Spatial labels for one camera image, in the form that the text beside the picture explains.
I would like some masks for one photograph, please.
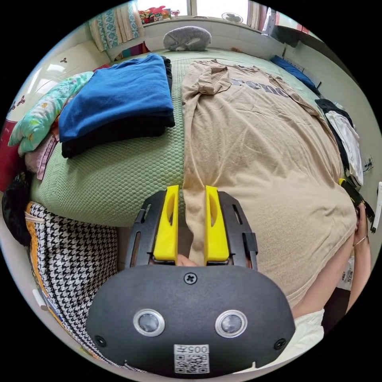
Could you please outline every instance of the blue folded shirt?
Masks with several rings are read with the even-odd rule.
[[[279,56],[274,56],[271,58],[271,62],[279,66],[280,68],[283,68],[286,70],[288,73],[294,75],[297,79],[299,79],[305,86],[307,86],[312,92],[320,96],[319,90],[316,88],[314,83],[300,70],[295,68],[292,64],[289,62],[283,60]]]
[[[163,58],[151,53],[146,58],[135,58],[97,70],[62,109],[58,121],[60,141],[84,136],[119,119],[172,114]]]

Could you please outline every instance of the bracelet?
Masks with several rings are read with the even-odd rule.
[[[367,237],[368,237],[368,235],[366,235],[365,237],[363,237],[358,243],[354,244],[354,245],[353,245],[353,248],[354,248],[355,246],[357,246],[359,243],[362,243],[365,239],[367,239]]]

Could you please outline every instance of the red cloth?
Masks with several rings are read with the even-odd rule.
[[[98,69],[104,69],[104,68],[110,68],[110,65],[109,65],[109,64],[102,65],[102,66],[100,66],[99,68],[94,69],[93,72],[95,72],[95,71],[98,70]]]
[[[25,167],[24,158],[17,152],[18,146],[8,146],[16,122],[5,120],[0,136],[0,191],[5,192],[15,176]]]

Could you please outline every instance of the houndstooth fabric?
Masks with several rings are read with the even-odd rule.
[[[87,351],[109,361],[86,331],[89,307],[99,287],[117,273],[118,236],[114,227],[82,223],[54,215],[39,204],[35,223],[37,268],[47,300],[66,331]],[[129,370],[141,371],[128,365]]]

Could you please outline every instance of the green bed sheet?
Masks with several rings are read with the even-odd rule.
[[[216,58],[224,64],[257,66],[281,76],[302,98],[316,107],[317,96],[284,69],[261,58],[220,49],[204,52],[156,53],[172,62],[175,127],[161,137],[138,138],[104,144],[72,158],[61,155],[57,144],[42,181],[34,177],[31,199],[66,218],[109,226],[131,226],[143,201],[169,185],[183,184],[184,134],[181,84],[194,60]],[[179,198],[179,223],[185,223]]]

